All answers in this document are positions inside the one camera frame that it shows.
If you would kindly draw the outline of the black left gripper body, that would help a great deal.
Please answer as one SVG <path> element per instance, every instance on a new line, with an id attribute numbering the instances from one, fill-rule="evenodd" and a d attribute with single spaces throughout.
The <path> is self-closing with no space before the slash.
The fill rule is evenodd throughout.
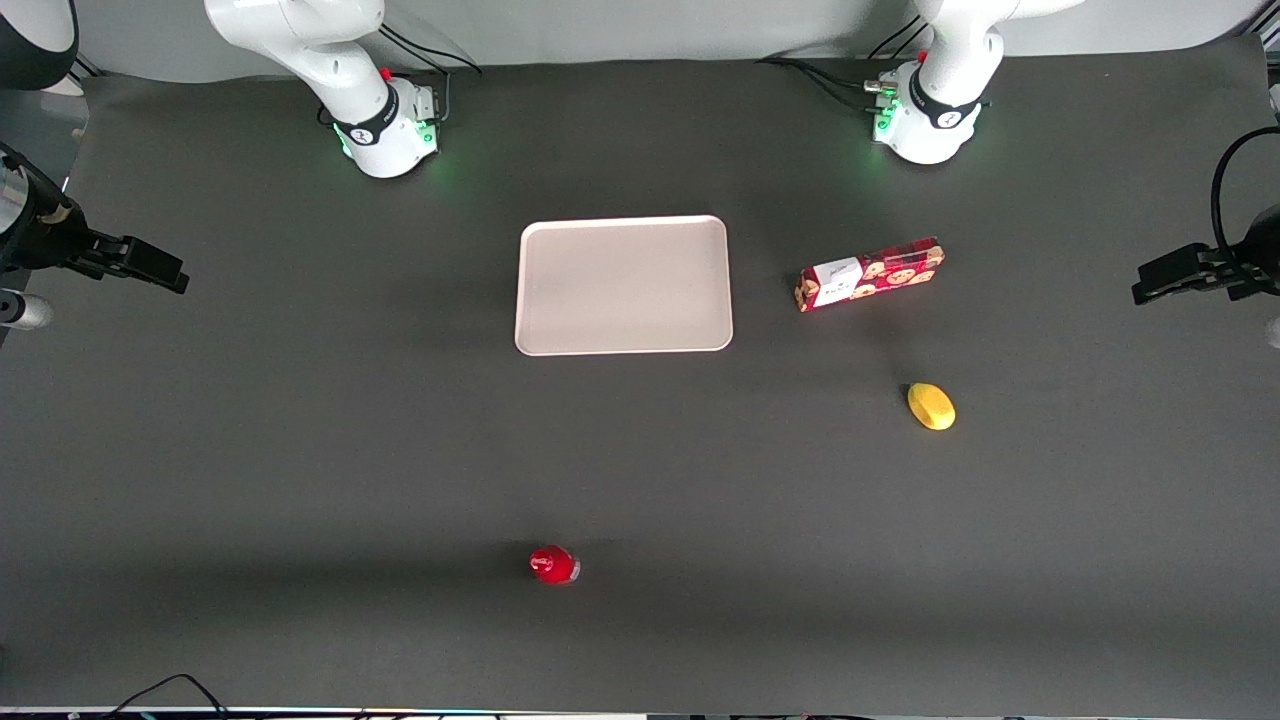
<path id="1" fill-rule="evenodd" d="M 1261 211 L 1238 243 L 1228 243 L 1219 205 L 1210 209 L 1213 269 L 1208 290 L 1226 290 L 1231 301 L 1257 293 L 1279 295 L 1279 205 Z"/>

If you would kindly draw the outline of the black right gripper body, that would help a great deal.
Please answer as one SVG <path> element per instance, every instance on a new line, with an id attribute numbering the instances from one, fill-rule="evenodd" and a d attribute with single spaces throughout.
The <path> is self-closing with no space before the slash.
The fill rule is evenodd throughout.
<path id="1" fill-rule="evenodd" d="M 5 206 L 5 273 L 61 268 L 88 278 L 104 278 L 97 264 L 81 259 L 93 250 L 96 238 L 82 208 L 56 205 L 45 213 L 38 208 Z"/>

